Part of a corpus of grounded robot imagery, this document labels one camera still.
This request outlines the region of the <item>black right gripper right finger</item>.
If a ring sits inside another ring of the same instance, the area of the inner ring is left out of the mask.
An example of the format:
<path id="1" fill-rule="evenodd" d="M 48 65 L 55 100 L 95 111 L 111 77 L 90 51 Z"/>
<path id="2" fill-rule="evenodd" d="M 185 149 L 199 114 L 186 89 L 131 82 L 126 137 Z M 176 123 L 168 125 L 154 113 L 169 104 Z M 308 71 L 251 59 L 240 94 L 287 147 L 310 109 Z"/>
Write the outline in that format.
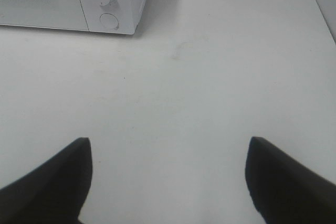
<path id="1" fill-rule="evenodd" d="M 335 223 L 335 184 L 262 137 L 252 137 L 245 180 L 265 223 Z"/>

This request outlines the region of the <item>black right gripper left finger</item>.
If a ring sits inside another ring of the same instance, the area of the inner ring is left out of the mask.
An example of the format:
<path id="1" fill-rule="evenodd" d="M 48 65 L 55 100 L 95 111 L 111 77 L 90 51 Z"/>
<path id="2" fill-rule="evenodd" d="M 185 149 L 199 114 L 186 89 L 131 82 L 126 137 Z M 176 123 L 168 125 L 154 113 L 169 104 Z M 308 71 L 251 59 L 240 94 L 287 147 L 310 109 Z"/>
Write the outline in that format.
<path id="1" fill-rule="evenodd" d="M 1 223 L 80 223 L 91 181 L 91 144 L 81 137 L 1 188 Z"/>

